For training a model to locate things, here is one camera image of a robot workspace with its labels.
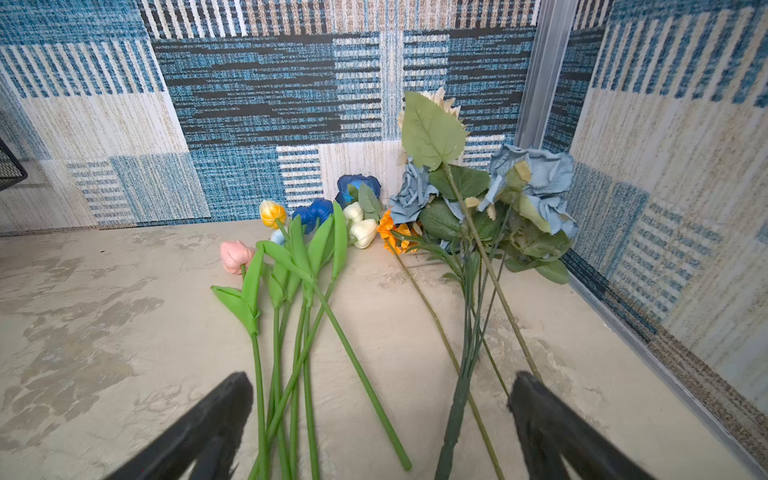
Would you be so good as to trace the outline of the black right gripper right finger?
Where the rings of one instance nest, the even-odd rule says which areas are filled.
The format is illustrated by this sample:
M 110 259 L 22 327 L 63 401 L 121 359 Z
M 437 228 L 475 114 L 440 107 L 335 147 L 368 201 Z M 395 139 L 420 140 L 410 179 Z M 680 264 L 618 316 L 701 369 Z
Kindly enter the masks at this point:
M 649 479 L 532 373 L 519 371 L 507 402 L 531 479 Z

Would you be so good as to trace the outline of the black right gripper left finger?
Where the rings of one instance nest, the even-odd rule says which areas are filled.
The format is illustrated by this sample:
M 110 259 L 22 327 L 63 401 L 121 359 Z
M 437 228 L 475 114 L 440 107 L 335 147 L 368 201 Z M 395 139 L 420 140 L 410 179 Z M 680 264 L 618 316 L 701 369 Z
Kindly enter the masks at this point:
M 244 372 L 226 377 L 109 479 L 230 479 L 253 405 Z

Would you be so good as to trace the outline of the pink artificial tulip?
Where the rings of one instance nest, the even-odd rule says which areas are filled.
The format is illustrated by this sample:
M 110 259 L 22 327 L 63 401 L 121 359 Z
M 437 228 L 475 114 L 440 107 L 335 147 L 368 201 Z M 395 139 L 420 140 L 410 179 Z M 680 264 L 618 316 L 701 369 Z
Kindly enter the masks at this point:
M 264 265 L 264 251 L 253 249 L 241 241 L 226 241 L 219 249 L 221 262 L 231 274 L 241 274 L 242 288 L 212 286 L 216 298 L 240 321 L 249 335 L 254 362 L 256 417 L 258 428 L 258 457 L 249 479 L 267 479 L 269 474 L 269 449 L 266 435 L 264 385 L 259 348 L 258 307 L 259 282 Z

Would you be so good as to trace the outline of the dark blue artificial tulip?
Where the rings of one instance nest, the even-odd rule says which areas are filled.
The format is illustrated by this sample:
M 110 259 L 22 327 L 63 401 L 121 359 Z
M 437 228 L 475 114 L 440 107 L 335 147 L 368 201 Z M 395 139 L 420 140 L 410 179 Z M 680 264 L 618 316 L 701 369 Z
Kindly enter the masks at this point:
M 330 227 L 323 230 L 323 224 L 332 215 L 332 205 L 325 199 L 315 199 L 309 206 L 299 207 L 294 214 L 292 224 L 300 226 L 298 234 L 292 234 L 292 250 L 294 260 L 303 270 L 317 276 L 323 265 L 326 244 L 330 235 Z M 303 394 L 307 444 L 311 478 L 320 478 L 319 454 L 316 435 L 315 414 L 313 408 L 311 372 L 309 356 L 300 361 L 301 353 L 307 348 L 312 321 L 314 290 L 301 281 L 302 304 L 299 314 L 299 325 L 296 330 L 294 370 L 300 374 Z

